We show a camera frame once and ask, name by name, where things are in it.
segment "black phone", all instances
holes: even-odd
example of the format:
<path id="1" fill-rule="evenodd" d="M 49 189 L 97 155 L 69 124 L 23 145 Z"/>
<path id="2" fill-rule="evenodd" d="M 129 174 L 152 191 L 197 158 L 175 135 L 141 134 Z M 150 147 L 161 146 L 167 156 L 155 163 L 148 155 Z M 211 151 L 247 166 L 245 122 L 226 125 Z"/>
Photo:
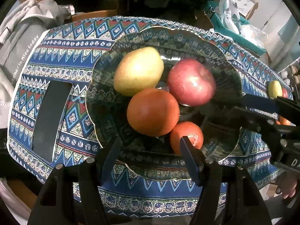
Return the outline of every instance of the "black phone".
<path id="1" fill-rule="evenodd" d="M 55 144 L 72 92 L 71 83 L 51 80 L 37 115 L 31 149 L 49 163 L 53 162 Z"/>

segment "gray fabric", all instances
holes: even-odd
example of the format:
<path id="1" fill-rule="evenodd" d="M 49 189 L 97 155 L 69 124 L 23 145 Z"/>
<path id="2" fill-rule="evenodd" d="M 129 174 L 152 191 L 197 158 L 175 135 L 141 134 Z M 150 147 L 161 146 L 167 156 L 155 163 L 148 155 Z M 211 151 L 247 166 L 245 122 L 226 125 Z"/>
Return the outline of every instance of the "gray fabric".
<path id="1" fill-rule="evenodd" d="M 13 86 L 38 38 L 46 30 L 37 18 L 18 24 L 0 50 L 0 65 Z"/>

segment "geometric pattern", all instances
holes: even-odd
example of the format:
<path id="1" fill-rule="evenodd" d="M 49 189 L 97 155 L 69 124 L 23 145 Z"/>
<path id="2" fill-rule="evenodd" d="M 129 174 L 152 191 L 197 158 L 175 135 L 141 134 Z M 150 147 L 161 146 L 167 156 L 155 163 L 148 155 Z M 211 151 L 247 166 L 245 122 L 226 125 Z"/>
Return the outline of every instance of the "geometric pattern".
<path id="1" fill-rule="evenodd" d="M 151 26 L 188 30 L 215 44 L 238 72 L 244 94 L 267 97 L 268 82 L 278 80 L 288 90 L 291 99 L 289 87 L 273 70 L 220 34 L 178 22 L 144 17 L 115 16 L 73 22 L 48 31 L 21 75 L 8 136 L 8 149 L 14 160 L 44 182 L 57 163 L 76 165 L 94 156 L 100 144 L 85 107 L 94 63 L 120 37 Z M 54 161 L 48 163 L 32 151 L 31 141 L 35 120 L 51 79 L 71 82 L 74 91 L 68 100 Z M 264 186 L 281 170 L 270 164 L 270 150 L 260 134 L 241 130 L 240 136 L 239 145 L 220 163 L 229 166 L 245 164 L 256 185 Z M 98 189 L 107 212 L 164 217 L 193 214 L 202 188 L 191 180 L 144 179 L 116 162 L 110 178 Z M 73 191 L 75 199 L 80 200 L 77 183 L 73 184 Z M 226 184 L 223 184 L 219 206 L 225 202 L 225 192 Z"/>

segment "teal storage bin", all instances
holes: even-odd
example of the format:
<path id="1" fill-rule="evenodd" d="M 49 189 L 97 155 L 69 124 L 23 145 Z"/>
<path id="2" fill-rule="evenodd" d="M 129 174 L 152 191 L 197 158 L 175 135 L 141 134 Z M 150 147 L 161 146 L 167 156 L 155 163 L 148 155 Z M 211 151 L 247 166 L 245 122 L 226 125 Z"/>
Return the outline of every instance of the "teal storage bin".
<path id="1" fill-rule="evenodd" d="M 215 1 L 207 1 L 204 6 L 204 12 L 208 16 L 209 20 L 211 21 L 214 30 L 222 35 L 231 37 L 236 43 L 240 44 L 241 46 L 253 51 L 257 55 L 261 56 L 262 54 L 266 53 L 266 50 L 254 45 L 250 41 L 246 40 L 241 35 L 238 35 L 229 29 L 225 28 L 224 25 L 221 23 L 220 17 L 215 13 L 215 8 L 218 4 Z M 247 19 L 240 17 L 241 25 L 249 25 Z"/>

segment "blue tablecloth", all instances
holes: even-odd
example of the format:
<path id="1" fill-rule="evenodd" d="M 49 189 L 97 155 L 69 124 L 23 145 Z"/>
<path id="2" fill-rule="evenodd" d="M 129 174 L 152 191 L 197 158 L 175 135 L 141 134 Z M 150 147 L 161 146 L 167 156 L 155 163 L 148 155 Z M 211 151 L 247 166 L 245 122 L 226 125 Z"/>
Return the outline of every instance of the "blue tablecloth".
<path id="1" fill-rule="evenodd" d="M 119 37 L 157 25 L 189 30 L 214 43 L 236 68 L 244 93 L 267 97 L 266 85 L 271 80 L 278 80 L 289 89 L 268 66 L 220 34 L 178 22 L 142 17 L 116 16 L 73 22 L 51 29 L 24 69 L 11 112 L 8 136 L 10 155 L 43 181 L 57 163 L 76 165 L 94 156 L 100 146 L 85 106 L 93 65 Z M 68 102 L 59 143 L 55 147 L 54 162 L 48 163 L 31 150 L 31 141 L 39 107 L 51 79 L 73 83 L 74 92 Z M 220 163 L 246 165 L 260 188 L 280 172 L 270 164 L 270 155 L 260 134 L 242 130 L 239 145 Z M 73 190 L 75 199 L 80 200 L 77 183 L 74 183 Z M 152 181 L 139 177 L 118 162 L 110 179 L 99 187 L 106 211 L 138 217 L 192 214 L 200 192 L 201 188 L 191 180 Z M 225 202 L 225 192 L 226 184 L 223 183 L 219 206 Z"/>

